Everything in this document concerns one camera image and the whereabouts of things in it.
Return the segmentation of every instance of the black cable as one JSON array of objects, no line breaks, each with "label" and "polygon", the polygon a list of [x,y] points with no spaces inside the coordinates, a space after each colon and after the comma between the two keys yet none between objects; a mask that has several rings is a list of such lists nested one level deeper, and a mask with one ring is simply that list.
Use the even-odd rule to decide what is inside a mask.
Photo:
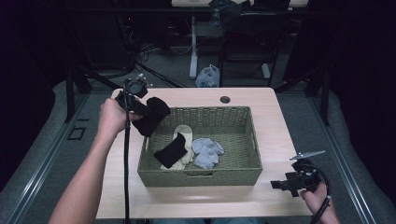
[{"label": "black cable", "polygon": [[154,75],[155,77],[159,78],[163,83],[165,83],[166,85],[172,85],[174,87],[177,88],[183,88],[183,87],[187,87],[186,85],[180,83],[179,81],[172,79],[170,77],[167,77],[165,75],[162,75],[148,67],[146,67],[145,65],[143,65],[142,63],[137,63],[137,65],[139,65],[140,67],[142,67],[143,69],[145,69],[146,71],[148,71],[149,73],[151,73],[152,75]]},{"label": "black cable", "polygon": [[129,133],[131,130],[131,121],[129,119],[129,111],[128,111],[128,94],[126,91],[126,80],[123,84],[123,92],[124,92],[124,104],[125,104],[125,140],[124,140],[124,194],[125,194],[125,223],[130,224],[131,220],[129,219],[129,191],[128,191],[128,180],[129,180],[129,167],[128,167],[128,153],[129,153]]},{"label": "black cable", "polygon": [[318,173],[320,173],[320,175],[323,177],[324,183],[326,184],[326,190],[327,190],[326,198],[323,200],[321,207],[314,214],[314,216],[312,217],[312,220],[310,222],[310,224],[316,224],[318,222],[318,220],[320,219],[320,217],[323,215],[326,208],[329,206],[330,199],[332,197],[332,185],[330,184],[329,178],[326,176],[326,174],[322,170],[320,170],[318,167],[309,165],[309,164],[304,164],[303,166],[310,167],[310,168],[314,169],[314,171],[317,171]]}]

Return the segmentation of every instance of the black sock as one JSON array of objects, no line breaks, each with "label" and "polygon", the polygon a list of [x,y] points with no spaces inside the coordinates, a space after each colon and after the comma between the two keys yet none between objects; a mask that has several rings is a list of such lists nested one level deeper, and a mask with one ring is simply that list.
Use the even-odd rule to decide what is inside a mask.
[{"label": "black sock", "polygon": [[151,97],[147,100],[147,106],[151,110],[151,114],[142,119],[133,121],[132,124],[136,129],[146,137],[151,137],[158,125],[163,119],[171,114],[171,109],[168,105],[157,97]]},{"label": "black sock", "polygon": [[183,134],[177,133],[177,138],[164,149],[155,152],[154,157],[169,169],[187,153],[186,148],[184,148],[185,144],[186,138],[184,138]]}]

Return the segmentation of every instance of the wicker basket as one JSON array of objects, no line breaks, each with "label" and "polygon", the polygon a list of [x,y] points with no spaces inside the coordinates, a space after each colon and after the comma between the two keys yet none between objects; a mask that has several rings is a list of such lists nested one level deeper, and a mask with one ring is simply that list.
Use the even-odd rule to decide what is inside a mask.
[{"label": "wicker basket", "polygon": [[[176,107],[145,138],[137,172],[146,187],[252,186],[262,172],[249,107]],[[176,126],[189,125],[192,139],[209,137],[224,148],[211,170],[190,162],[184,170],[161,170],[153,154],[173,141]]]}]

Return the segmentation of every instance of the human hand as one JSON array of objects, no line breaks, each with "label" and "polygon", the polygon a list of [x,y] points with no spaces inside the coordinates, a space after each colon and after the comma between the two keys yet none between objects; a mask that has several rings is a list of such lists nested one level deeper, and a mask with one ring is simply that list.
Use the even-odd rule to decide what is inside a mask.
[{"label": "human hand", "polygon": [[[300,194],[305,200],[308,209],[312,212],[312,214],[316,214],[319,208],[321,207],[324,199],[327,196],[326,185],[323,183],[319,183],[317,189],[314,192],[304,189],[300,192]],[[335,214],[335,209],[332,199],[330,199],[329,206],[326,208],[323,215],[320,217],[319,223],[322,224],[340,223],[337,218],[337,215]]]},{"label": "human hand", "polygon": [[[143,118],[141,115],[129,113],[130,121]],[[119,103],[111,98],[107,98],[101,105],[98,133],[108,134],[108,136],[115,138],[117,133],[125,128],[125,110],[122,109]]]}]

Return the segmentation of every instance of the desk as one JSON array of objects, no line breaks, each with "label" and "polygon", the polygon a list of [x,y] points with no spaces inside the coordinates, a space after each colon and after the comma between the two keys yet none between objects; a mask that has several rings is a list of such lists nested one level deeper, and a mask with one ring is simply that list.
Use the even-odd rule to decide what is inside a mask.
[{"label": "desk", "polygon": [[[235,3],[240,4],[245,0],[233,0]],[[172,7],[209,7],[211,0],[172,0]],[[308,0],[290,0],[289,7],[306,7]],[[190,78],[196,79],[197,66],[198,66],[198,52],[196,43],[196,24],[195,16],[191,18],[191,64],[190,64]]]},{"label": "desk", "polygon": [[[301,198],[272,189],[271,180],[292,172],[289,157],[296,154],[274,91],[270,88],[149,89],[170,107],[250,106],[263,171],[255,186],[146,188],[137,173],[144,137],[133,127],[130,139],[129,194],[131,218],[156,217],[283,217],[310,216]],[[219,98],[229,96],[223,104]],[[124,133],[119,133],[107,157],[97,218],[124,218]]]}]

